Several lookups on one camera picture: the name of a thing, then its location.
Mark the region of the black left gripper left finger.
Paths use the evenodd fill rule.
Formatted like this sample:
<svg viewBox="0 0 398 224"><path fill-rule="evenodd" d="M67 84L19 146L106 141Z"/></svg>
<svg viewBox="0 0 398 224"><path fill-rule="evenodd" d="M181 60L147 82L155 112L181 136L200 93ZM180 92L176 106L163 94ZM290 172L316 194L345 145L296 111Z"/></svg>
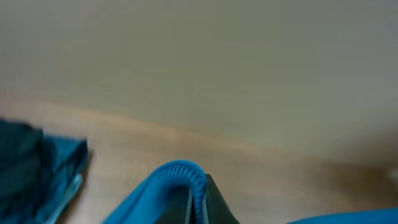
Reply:
<svg viewBox="0 0 398 224"><path fill-rule="evenodd" d="M169 191L163 212L155 224L193 223L193 198L188 187L179 186Z"/></svg>

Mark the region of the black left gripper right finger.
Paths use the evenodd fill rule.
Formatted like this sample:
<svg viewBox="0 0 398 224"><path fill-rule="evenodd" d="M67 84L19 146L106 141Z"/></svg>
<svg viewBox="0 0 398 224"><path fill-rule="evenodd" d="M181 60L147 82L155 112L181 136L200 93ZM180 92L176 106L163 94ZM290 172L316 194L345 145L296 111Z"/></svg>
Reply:
<svg viewBox="0 0 398 224"><path fill-rule="evenodd" d="M205 174L205 196L202 201L204 224L239 224L210 174Z"/></svg>

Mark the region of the blue polo shirt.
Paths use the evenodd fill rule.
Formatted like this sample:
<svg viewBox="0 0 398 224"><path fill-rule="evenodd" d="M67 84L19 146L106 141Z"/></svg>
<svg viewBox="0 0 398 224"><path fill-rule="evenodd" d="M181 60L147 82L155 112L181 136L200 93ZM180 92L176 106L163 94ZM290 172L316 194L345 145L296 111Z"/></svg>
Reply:
<svg viewBox="0 0 398 224"><path fill-rule="evenodd" d="M204 224L202 201L206 177L200 166L185 160L170 161L143 180L105 219L106 224L155 223L172 189L188 187L193 198L193 223Z"/></svg>

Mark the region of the navy folded garment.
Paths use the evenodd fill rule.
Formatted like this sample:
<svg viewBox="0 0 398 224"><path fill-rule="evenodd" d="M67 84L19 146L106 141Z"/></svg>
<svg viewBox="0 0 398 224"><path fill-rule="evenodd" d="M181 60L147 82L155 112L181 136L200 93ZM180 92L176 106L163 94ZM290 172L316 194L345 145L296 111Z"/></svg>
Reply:
<svg viewBox="0 0 398 224"><path fill-rule="evenodd" d="M56 223L83 183L85 139L1 120L1 223Z"/></svg>

